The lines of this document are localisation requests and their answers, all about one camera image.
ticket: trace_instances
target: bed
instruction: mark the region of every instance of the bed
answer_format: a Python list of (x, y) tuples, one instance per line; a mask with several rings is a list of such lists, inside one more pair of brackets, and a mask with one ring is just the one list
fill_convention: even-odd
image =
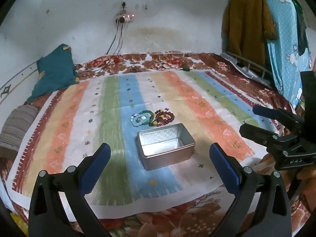
[[(263, 147), (242, 139), (238, 128), (248, 122), (284, 134), (278, 122), (254, 116), (252, 107), (291, 111), (290, 104), (215, 54), (127, 54), (111, 63), (108, 59), (77, 65), (78, 85), (32, 102), (40, 112), (16, 160), (0, 160), (1, 178), (16, 212), (27, 222), (39, 170), (64, 171), (107, 142), (114, 151), (112, 163), (86, 199), (112, 236), (208, 236), (233, 201), (209, 162), (209, 145), (218, 142), (243, 166), (272, 172), (273, 160), (265, 156)], [(170, 124), (181, 122), (187, 127), (196, 141), (189, 161), (144, 171), (133, 136), (150, 126), (135, 127), (131, 122), (144, 109), (170, 111), (175, 115)], [(113, 171), (120, 173), (110, 175)], [(61, 198), (73, 228), (80, 231)], [(251, 222), (255, 204), (244, 228)], [(291, 202), (291, 210), (295, 233), (311, 214), (306, 195)]]

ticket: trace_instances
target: blue stripe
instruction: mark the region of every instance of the blue stripe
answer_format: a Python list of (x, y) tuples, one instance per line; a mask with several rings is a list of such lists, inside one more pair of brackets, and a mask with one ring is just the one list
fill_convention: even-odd
[(270, 119), (258, 116), (253, 114), (252, 112), (252, 107), (245, 103), (241, 98), (238, 97), (235, 93), (230, 91), (229, 89), (226, 89), (224, 86), (222, 86), (219, 82), (214, 80), (212, 77), (210, 77), (208, 74), (205, 72), (195, 72), (198, 74), (200, 77), (205, 79), (210, 85), (212, 85), (217, 91), (225, 95), (230, 101), (235, 103), (239, 108), (241, 108), (246, 114), (248, 114), (250, 117), (253, 117), (262, 128), (270, 131), (274, 131), (273, 124)]
[(148, 125), (134, 127), (131, 123), (131, 116), (146, 110), (146, 106), (135, 76), (120, 76), (118, 80), (122, 133), (126, 149), (125, 157), (133, 198), (135, 200), (143, 197), (156, 198), (182, 190), (170, 167), (167, 166), (151, 171), (144, 169), (138, 155), (136, 136), (138, 131), (149, 129), (150, 127)]

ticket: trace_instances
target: green stripe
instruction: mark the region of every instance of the green stripe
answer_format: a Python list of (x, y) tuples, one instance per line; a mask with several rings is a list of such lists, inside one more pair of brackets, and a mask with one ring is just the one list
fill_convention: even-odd
[(97, 147), (106, 142), (111, 159), (99, 179), (101, 195), (98, 205), (125, 205), (132, 202), (121, 130), (118, 77), (105, 78), (99, 101), (100, 127)]
[(261, 127), (257, 120), (245, 113), (241, 108), (239, 108), (235, 103), (226, 97), (226, 95), (219, 92), (215, 87), (209, 84), (205, 79), (200, 77), (194, 72), (186, 72), (186, 74), (195, 81), (198, 86), (200, 86), (204, 91), (206, 91), (210, 96), (217, 96), (216, 101), (221, 104), (222, 107), (226, 108), (231, 114), (233, 114), (239, 122), (244, 120), (251, 125)]

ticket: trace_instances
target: turquoise fabric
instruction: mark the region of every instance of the turquoise fabric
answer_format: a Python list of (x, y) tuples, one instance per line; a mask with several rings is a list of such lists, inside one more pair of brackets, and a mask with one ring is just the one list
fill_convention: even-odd
[(66, 44), (61, 44), (49, 55), (40, 58), (36, 64), (42, 77), (34, 86), (32, 95), (27, 102), (32, 102), (41, 95), (68, 88), (77, 84), (77, 72), (72, 61), (71, 49), (64, 50)]
[(279, 38), (267, 40), (273, 79), (279, 93), (294, 107), (302, 92), (301, 71), (307, 71), (309, 50), (298, 55), (296, 10), (292, 0), (267, 0)]

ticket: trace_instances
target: silver rectangular container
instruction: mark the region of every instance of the silver rectangular container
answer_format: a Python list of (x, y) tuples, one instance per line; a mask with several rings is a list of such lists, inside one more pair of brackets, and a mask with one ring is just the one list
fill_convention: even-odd
[(137, 144), (144, 168), (152, 170), (190, 159), (195, 141), (180, 123), (139, 131)]

